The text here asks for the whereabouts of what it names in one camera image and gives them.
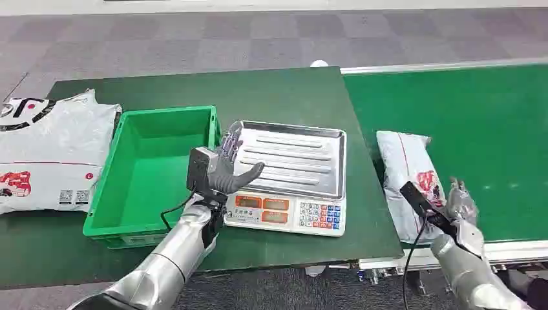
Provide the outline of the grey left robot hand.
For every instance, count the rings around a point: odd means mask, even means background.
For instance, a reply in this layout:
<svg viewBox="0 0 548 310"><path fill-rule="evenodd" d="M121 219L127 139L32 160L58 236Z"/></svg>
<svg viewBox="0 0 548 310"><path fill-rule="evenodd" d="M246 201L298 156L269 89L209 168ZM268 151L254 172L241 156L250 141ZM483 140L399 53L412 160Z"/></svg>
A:
<svg viewBox="0 0 548 310"><path fill-rule="evenodd" d="M218 159L216 168L209 173L209 185L212 189L223 194L233 194L245 187L257 179L265 167L265 163L260 161L246 172L234 175L234 162L239 147L243 143L240 140L243 128L243 121L234 122L223 135L221 144L214 151Z"/></svg>

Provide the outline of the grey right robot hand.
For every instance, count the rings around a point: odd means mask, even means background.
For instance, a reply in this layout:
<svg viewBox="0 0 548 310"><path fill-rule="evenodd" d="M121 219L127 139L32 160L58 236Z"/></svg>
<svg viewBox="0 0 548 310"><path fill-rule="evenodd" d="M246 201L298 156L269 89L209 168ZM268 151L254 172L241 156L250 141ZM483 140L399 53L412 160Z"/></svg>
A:
<svg viewBox="0 0 548 310"><path fill-rule="evenodd" d="M479 211L463 180L450 177L445 212L450 219L462 219L477 225Z"/></svg>

